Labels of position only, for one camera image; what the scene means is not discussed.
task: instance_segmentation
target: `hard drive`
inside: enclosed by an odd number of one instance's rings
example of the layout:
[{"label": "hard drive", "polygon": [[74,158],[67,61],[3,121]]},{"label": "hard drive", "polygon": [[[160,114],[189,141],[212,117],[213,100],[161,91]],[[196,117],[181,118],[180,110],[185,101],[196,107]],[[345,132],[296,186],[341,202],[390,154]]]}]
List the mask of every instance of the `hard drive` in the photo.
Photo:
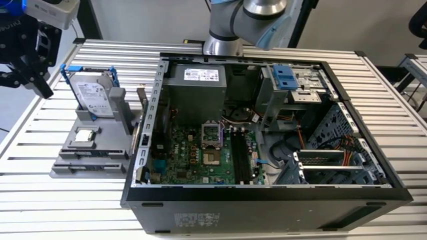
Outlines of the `hard drive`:
[{"label": "hard drive", "polygon": [[65,71],[63,66],[61,75],[70,86],[81,110],[87,110],[93,118],[113,118],[107,95],[111,87],[119,87],[115,69],[70,66]]}]

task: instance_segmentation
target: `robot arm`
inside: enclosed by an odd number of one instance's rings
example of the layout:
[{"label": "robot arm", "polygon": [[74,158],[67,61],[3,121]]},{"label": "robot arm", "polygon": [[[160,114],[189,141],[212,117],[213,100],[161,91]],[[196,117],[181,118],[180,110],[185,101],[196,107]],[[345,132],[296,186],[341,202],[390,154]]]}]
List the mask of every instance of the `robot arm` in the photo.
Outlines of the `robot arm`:
[{"label": "robot arm", "polygon": [[292,0],[210,0],[206,55],[241,56],[245,40],[260,49],[276,47],[284,38],[294,7]]},{"label": "robot arm", "polygon": [[53,95],[46,84],[47,67],[55,65],[59,29],[77,16],[79,0],[0,0],[0,86],[23,85],[45,99]]}]

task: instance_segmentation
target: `green circuit board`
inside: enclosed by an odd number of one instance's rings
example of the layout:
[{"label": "green circuit board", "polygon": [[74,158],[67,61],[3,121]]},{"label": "green circuit board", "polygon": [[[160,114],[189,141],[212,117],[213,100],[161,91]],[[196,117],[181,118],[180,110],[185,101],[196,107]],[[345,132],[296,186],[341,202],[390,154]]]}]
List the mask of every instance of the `green circuit board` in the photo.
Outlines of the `green circuit board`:
[{"label": "green circuit board", "polygon": [[[165,160],[165,173],[160,177],[160,184],[236,184],[229,131],[224,131],[222,134],[220,150],[201,149],[200,127],[174,127],[172,129],[169,158]],[[245,141],[252,169],[250,152],[258,155],[253,132],[249,131],[245,134]],[[264,184],[261,166],[257,169],[260,174],[252,182]]]}]

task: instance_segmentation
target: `white wall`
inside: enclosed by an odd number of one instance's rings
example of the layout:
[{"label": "white wall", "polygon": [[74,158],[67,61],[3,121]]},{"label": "white wall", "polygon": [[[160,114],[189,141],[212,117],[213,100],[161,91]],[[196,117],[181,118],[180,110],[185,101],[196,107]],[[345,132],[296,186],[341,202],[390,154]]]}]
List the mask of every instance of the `white wall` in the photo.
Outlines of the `white wall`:
[{"label": "white wall", "polygon": [[427,54],[408,30],[425,0],[320,0],[298,48],[364,51],[373,64],[396,66],[404,54]]},{"label": "white wall", "polygon": [[180,44],[209,36],[204,0],[91,0],[91,5],[105,40]]}]

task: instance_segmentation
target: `metal table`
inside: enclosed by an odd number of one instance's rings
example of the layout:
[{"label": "metal table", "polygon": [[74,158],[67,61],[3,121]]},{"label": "metal table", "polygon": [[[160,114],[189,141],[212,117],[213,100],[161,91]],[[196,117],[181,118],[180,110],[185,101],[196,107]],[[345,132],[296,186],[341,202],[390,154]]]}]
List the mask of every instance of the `metal table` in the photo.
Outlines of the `metal table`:
[{"label": "metal table", "polygon": [[[117,69],[131,108],[139,108],[135,88],[149,96],[158,52],[197,54],[198,44],[125,43],[86,40],[63,62]],[[166,235],[162,238],[249,239],[427,239],[427,125],[370,61],[350,51],[244,47],[246,57],[326,61],[368,129],[409,188],[413,202],[348,233]],[[129,210],[119,209],[123,179],[50,179],[54,158],[75,119],[77,102],[55,69],[54,95],[35,97],[0,144],[1,239],[131,239],[145,233]]]}]

